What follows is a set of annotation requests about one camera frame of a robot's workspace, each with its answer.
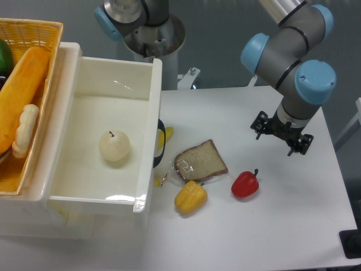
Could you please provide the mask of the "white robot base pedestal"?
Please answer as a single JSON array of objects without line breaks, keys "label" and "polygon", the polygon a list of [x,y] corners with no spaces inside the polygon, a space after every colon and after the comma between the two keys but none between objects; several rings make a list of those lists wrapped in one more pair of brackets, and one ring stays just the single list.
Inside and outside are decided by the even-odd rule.
[{"label": "white robot base pedestal", "polygon": [[136,62],[162,61],[162,90],[195,89],[200,70],[191,67],[186,73],[178,73],[178,53],[186,39],[183,23],[170,14],[161,26],[141,26],[124,38]]}]

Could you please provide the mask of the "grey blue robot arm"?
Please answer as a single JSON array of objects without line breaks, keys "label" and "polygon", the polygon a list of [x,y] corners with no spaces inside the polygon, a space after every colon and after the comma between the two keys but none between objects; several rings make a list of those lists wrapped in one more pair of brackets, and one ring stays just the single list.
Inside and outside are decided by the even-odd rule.
[{"label": "grey blue robot arm", "polygon": [[[290,153],[307,153],[313,136],[303,129],[336,86],[336,74],[326,62],[302,61],[332,31],[333,15],[306,1],[262,1],[280,32],[263,33],[244,46],[240,61],[252,74],[282,95],[272,117],[260,112],[251,128],[286,142]],[[104,1],[94,12],[103,32],[123,40],[136,60],[177,55],[185,41],[183,23],[169,12],[168,1]]]}]

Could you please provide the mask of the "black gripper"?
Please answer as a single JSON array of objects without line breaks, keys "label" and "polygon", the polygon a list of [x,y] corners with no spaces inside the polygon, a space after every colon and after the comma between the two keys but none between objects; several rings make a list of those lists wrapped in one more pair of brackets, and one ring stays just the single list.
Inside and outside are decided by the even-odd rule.
[{"label": "black gripper", "polygon": [[265,134],[271,134],[284,140],[290,147],[287,156],[291,156],[293,153],[306,155],[314,136],[311,134],[301,134],[303,128],[292,128],[288,123],[283,124],[278,117],[271,118],[264,111],[260,111],[250,128],[255,131],[256,140],[259,140],[260,136]]}]

